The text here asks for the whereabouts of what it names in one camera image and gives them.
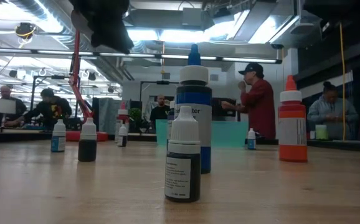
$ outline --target black liquid bottle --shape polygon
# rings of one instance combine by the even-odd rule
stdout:
[[[78,160],[80,162],[93,162],[97,156],[97,132],[93,118],[87,118],[80,134]]]
[[[165,197],[173,202],[195,202],[201,195],[201,144],[198,122],[190,106],[181,106],[173,121],[166,154]]]

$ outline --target wooden table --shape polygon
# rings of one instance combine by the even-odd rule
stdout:
[[[96,163],[49,144],[0,144],[0,223],[360,223],[360,152],[311,147],[295,164],[275,146],[214,149],[201,200],[178,204],[164,199],[155,143],[100,143]]]

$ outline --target desk lamp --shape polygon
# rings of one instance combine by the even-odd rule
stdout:
[[[1,127],[4,127],[4,123],[6,122],[6,114],[16,113],[15,100],[0,99],[0,113],[3,114],[3,119],[1,120]]]

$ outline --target woman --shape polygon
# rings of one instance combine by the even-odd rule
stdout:
[[[353,123],[359,119],[354,106],[346,100],[346,139],[352,139]],[[323,96],[316,100],[309,109],[307,116],[309,122],[327,125],[330,139],[343,139],[343,100],[338,98],[336,87],[330,82],[324,82]]]

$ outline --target ceiling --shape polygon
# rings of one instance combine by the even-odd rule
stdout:
[[[278,0],[267,4],[266,0],[131,0],[130,13],[125,19],[130,37],[135,42],[134,53],[142,54],[171,54],[188,55],[191,45],[197,42],[202,56],[235,57],[235,58],[269,58],[278,57],[268,41],[279,33],[285,25],[290,24],[290,19],[295,18],[294,0]],[[233,21],[214,24],[213,17],[218,9],[228,7]],[[14,32],[15,26],[20,22],[30,22],[38,28],[31,42],[26,43],[25,49],[39,50],[72,50],[74,43],[74,28],[70,20],[72,5],[68,0],[10,0],[8,4],[0,4],[0,48],[16,49],[23,44]],[[199,30],[185,25],[188,11],[195,13],[199,9],[202,19]],[[318,23],[318,18],[302,11],[303,21]],[[287,27],[286,31],[273,41],[273,44],[283,44],[288,47],[305,47],[320,39],[320,33],[313,30],[308,34],[290,34],[296,23]],[[182,32],[173,32],[172,29],[181,28]],[[81,50],[112,52],[108,47],[92,48],[90,38],[83,35]],[[32,83],[32,75],[40,71],[47,74],[68,75],[71,59],[63,55],[28,55],[27,57],[14,57],[0,54],[0,86],[6,83],[21,82],[14,85],[14,90],[30,92],[24,83]],[[94,85],[93,91],[103,96],[107,95],[109,85],[116,86],[114,94],[109,97],[120,99],[121,87],[124,82],[136,82],[162,79],[161,70],[171,74],[170,80],[178,80],[181,67],[186,65],[186,60],[154,59],[154,58],[124,58],[98,57],[85,58],[81,63],[83,73],[82,84]],[[211,73],[225,74],[232,62],[203,61],[202,65],[208,67]],[[30,74],[27,80],[11,78],[11,70],[20,70],[20,73]],[[95,81],[87,80],[87,74],[95,72]],[[72,94],[65,80],[44,80],[52,85],[61,85],[58,93]]]

